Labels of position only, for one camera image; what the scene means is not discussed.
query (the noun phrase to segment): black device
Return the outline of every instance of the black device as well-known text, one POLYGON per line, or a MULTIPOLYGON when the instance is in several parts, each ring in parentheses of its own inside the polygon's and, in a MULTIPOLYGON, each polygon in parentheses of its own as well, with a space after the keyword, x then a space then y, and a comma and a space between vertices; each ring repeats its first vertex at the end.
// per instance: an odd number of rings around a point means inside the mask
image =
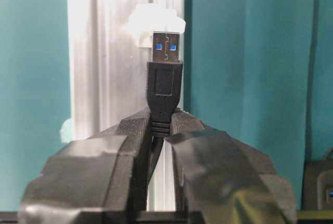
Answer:
POLYGON ((333 148, 323 160, 309 161, 304 166, 303 209, 333 210, 333 148))

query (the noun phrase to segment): usb plug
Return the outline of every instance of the usb plug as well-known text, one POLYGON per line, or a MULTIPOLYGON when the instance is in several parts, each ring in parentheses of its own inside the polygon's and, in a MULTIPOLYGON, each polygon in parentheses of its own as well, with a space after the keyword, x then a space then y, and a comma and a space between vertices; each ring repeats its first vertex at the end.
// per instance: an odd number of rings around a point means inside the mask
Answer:
POLYGON ((171 116, 181 95, 183 62, 179 61, 179 33, 154 32, 152 61, 147 63, 147 103, 153 136, 170 134, 171 116))

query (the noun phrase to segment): black usb cable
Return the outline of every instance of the black usb cable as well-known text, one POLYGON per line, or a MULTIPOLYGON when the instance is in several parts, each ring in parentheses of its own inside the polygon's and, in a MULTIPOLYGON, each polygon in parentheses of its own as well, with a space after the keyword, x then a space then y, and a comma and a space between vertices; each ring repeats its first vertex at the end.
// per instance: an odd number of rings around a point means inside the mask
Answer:
POLYGON ((147 62, 147 103, 153 136, 148 180, 160 156, 163 138, 170 135, 171 116, 181 96, 183 62, 179 61, 179 39, 179 33, 153 33, 152 61, 147 62))

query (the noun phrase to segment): usb-a plug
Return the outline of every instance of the usb-a plug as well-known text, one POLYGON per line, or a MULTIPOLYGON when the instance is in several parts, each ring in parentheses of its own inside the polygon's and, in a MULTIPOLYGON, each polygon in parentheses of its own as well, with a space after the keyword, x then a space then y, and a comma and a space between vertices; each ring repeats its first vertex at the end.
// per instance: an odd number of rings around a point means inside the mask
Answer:
POLYGON ((147 63, 147 103, 151 133, 170 134, 171 116, 177 107, 182 84, 183 62, 179 61, 179 33, 154 32, 152 61, 147 63))

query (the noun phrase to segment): teal panel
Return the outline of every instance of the teal panel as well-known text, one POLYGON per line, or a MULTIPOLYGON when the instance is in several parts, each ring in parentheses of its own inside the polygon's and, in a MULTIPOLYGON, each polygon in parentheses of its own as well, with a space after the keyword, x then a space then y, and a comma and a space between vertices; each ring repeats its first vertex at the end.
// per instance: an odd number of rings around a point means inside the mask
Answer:
POLYGON ((15 210, 70 117, 67 0, 0 0, 0 29, 0 210, 15 210))
POLYGON ((245 0, 192 0, 192 3, 192 55, 190 61, 188 56, 184 61, 184 108, 206 124, 239 138, 244 91, 245 0))
POLYGON ((300 203, 313 0, 191 2, 185 109, 269 154, 300 203))
POLYGON ((300 206, 313 0, 247 0, 241 140, 269 154, 300 206))
POLYGON ((313 59, 307 159, 322 159, 333 147, 333 0, 319 0, 317 44, 313 59))

